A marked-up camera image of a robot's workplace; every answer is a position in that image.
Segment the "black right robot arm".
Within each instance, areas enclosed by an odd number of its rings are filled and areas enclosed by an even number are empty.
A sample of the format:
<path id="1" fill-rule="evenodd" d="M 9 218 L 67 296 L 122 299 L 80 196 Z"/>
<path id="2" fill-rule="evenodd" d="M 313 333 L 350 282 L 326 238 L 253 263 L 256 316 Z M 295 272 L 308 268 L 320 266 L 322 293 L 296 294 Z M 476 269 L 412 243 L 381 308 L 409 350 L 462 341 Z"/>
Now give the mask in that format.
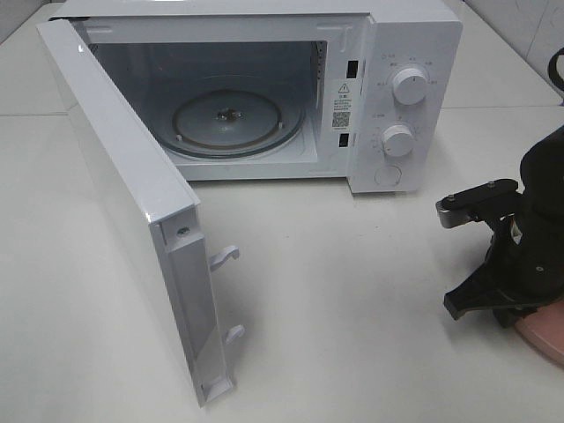
<path id="1" fill-rule="evenodd" d="M 436 204 L 445 228 L 485 222 L 493 232 L 485 261 L 444 296 L 456 320 L 491 310 L 510 327 L 563 296 L 562 129 L 525 153 L 520 175 L 520 181 L 490 181 Z"/>

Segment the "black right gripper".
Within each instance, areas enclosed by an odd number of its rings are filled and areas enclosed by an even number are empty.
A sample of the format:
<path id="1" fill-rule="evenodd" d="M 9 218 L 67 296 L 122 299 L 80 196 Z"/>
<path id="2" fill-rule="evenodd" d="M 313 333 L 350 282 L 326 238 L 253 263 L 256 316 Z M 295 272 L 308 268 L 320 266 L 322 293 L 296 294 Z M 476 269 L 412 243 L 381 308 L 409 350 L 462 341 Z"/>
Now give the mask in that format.
<path id="1" fill-rule="evenodd" d="M 444 307 L 459 320 L 470 311 L 492 310 L 502 328 L 563 296 L 563 221 L 537 213 L 505 218 L 488 261 L 446 293 Z"/>

